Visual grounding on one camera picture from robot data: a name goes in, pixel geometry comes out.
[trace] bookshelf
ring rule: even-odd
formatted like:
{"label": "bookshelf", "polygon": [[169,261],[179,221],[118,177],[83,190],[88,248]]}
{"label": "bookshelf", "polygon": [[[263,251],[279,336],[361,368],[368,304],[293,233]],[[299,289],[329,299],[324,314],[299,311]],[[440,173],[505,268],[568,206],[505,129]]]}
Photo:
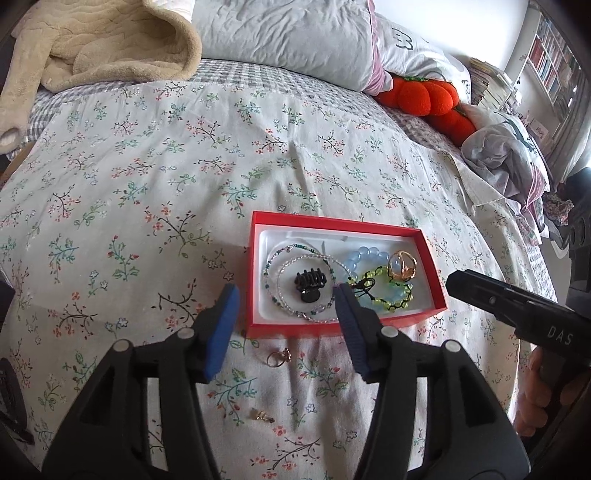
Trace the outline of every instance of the bookshelf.
{"label": "bookshelf", "polygon": [[542,17],[527,59],[535,77],[562,122],[569,114],[571,77],[579,64],[550,20]]}

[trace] black hair clip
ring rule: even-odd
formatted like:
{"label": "black hair clip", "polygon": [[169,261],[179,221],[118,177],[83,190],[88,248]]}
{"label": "black hair clip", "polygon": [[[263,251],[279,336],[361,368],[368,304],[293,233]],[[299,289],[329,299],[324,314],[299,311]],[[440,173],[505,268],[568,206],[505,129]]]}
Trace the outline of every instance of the black hair clip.
{"label": "black hair clip", "polygon": [[326,275],[324,275],[320,269],[314,270],[313,268],[308,272],[304,270],[304,273],[298,272],[295,280],[295,287],[300,292],[300,298],[305,303],[314,303],[320,298],[320,288],[324,288],[326,285]]}

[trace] flower pattern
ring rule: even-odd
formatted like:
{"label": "flower pattern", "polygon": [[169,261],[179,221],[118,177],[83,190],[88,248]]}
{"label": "flower pattern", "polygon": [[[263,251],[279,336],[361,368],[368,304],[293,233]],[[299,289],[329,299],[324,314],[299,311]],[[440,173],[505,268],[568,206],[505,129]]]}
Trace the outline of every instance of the flower pattern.
{"label": "flower pattern", "polygon": [[[474,268],[539,293],[510,211],[473,206],[466,185],[475,191],[481,180],[442,148],[409,140],[387,116],[229,83],[155,82],[64,103],[0,194],[0,266],[17,287],[0,356],[30,412],[36,443],[26,454],[43,461],[115,339],[163,340],[228,281],[245,294],[253,210],[420,228],[442,284]],[[447,300],[447,312],[405,333],[461,341],[512,408],[527,346],[490,315]],[[341,338],[291,340],[294,360],[269,369],[260,359],[278,343],[239,327],[220,373],[197,386],[221,477],[352,477],[376,385],[355,374]],[[149,397],[161,466],[157,394]],[[418,398],[424,408],[424,387]],[[254,420],[261,409],[274,424]],[[422,458],[424,419],[411,465]]]}

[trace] beige fleece blanket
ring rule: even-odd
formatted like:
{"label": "beige fleece blanket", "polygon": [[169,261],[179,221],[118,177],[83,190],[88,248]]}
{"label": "beige fleece blanket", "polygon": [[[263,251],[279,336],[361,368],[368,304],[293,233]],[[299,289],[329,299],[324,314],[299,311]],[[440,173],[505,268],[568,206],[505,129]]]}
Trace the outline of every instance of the beige fleece blanket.
{"label": "beige fleece blanket", "polygon": [[0,95],[0,153],[19,145],[41,83],[187,80],[201,61],[194,0],[40,0],[19,22]]}

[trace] white pillowcase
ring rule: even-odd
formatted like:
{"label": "white pillowcase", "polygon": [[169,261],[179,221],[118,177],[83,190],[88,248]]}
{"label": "white pillowcase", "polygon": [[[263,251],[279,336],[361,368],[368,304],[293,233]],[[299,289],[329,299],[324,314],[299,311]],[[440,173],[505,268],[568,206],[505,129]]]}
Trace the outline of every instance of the white pillowcase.
{"label": "white pillowcase", "polygon": [[462,103],[470,103],[470,72],[458,59],[445,53],[382,15],[378,19],[378,50],[384,70],[401,77],[423,77],[451,83]]}
{"label": "white pillowcase", "polygon": [[370,95],[392,88],[373,0],[196,0],[204,59],[282,67]]}

